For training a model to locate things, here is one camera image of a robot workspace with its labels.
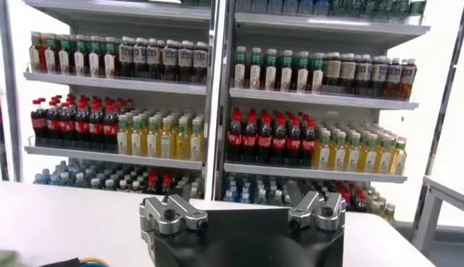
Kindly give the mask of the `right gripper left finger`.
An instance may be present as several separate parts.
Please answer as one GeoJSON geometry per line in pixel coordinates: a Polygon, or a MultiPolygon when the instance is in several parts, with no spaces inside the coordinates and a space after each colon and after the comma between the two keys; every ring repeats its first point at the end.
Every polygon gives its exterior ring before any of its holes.
{"type": "Polygon", "coordinates": [[[155,234],[175,236],[182,227],[202,233],[209,227],[208,214],[194,207],[189,200],[197,193],[197,183],[177,186],[163,200],[146,197],[139,205],[141,238],[149,251],[154,251],[155,234]]]}

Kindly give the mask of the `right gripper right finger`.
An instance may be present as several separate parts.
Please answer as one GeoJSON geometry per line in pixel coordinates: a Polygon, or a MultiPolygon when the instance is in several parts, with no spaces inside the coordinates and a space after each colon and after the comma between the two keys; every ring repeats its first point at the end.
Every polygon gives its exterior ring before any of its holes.
{"type": "Polygon", "coordinates": [[[296,182],[288,182],[291,200],[287,221],[291,231],[301,231],[315,226],[324,232],[343,231],[345,227],[345,200],[340,193],[329,192],[321,197],[317,191],[302,194],[296,182]]]}

